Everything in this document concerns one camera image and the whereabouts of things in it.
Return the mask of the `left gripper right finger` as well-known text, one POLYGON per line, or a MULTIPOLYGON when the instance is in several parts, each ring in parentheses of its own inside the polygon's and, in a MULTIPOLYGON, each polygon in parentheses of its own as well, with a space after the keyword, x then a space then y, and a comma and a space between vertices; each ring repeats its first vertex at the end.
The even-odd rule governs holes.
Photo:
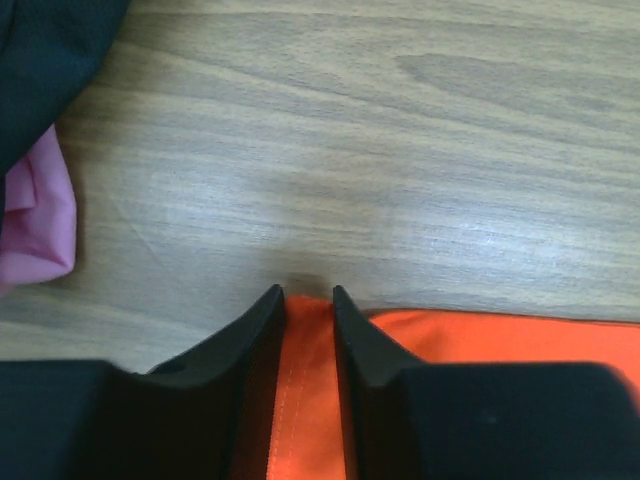
POLYGON ((431 363, 333 290, 350 479, 635 479, 639 410, 593 362, 431 363))

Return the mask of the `orange t shirt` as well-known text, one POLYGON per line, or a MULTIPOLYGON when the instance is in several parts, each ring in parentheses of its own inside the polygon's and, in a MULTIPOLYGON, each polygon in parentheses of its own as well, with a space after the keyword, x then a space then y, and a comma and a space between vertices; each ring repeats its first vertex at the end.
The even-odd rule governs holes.
MULTIPOLYGON (((333 305, 292 295, 275 396, 269 479, 343 479, 333 305)), ((445 310, 391 310, 372 323, 423 360, 595 361, 639 387, 639 326, 445 310)))

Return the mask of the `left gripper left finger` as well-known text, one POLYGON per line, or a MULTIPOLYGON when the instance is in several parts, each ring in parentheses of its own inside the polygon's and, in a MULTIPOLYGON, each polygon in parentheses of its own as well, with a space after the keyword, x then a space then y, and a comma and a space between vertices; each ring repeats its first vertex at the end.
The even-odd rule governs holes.
POLYGON ((262 479, 284 293, 145 374, 105 360, 1 365, 5 479, 262 479))

